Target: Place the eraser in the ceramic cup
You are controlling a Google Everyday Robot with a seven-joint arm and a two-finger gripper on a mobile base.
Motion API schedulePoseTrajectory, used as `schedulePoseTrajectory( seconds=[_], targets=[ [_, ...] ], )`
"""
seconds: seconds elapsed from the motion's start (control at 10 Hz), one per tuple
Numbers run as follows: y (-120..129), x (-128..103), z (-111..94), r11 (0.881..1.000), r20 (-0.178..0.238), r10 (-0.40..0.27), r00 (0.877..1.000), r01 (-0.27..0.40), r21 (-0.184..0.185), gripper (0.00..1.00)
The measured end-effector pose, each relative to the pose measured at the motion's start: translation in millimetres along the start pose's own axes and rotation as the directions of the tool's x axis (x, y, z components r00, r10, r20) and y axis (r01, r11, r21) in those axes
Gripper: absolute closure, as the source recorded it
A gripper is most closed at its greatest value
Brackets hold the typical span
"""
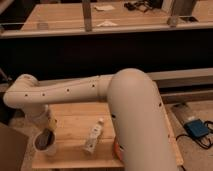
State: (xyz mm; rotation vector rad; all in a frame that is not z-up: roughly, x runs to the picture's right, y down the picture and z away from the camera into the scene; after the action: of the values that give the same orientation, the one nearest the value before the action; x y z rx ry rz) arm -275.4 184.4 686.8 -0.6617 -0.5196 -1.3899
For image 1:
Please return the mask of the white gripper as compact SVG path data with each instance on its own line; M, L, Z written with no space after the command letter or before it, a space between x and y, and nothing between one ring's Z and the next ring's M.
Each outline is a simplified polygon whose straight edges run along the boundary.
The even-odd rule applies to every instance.
M40 145L46 146L52 138L53 132L57 128L57 120L53 116L48 105L44 106L44 111L40 116L41 128L45 129L41 134Z

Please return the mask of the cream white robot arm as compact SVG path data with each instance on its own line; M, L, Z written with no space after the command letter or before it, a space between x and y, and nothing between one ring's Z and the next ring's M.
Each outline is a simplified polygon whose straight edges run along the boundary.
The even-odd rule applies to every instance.
M50 126L50 104L98 100L108 103L125 171L178 171L158 87L139 69L49 86L22 74L3 95L8 107L22 110L39 128Z

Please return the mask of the orange object behind arm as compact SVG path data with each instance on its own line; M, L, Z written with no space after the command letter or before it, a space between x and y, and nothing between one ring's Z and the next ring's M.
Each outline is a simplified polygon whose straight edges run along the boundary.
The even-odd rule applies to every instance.
M119 144L116 139L114 139L114 152L117 158L121 161L121 154L120 154L120 148Z

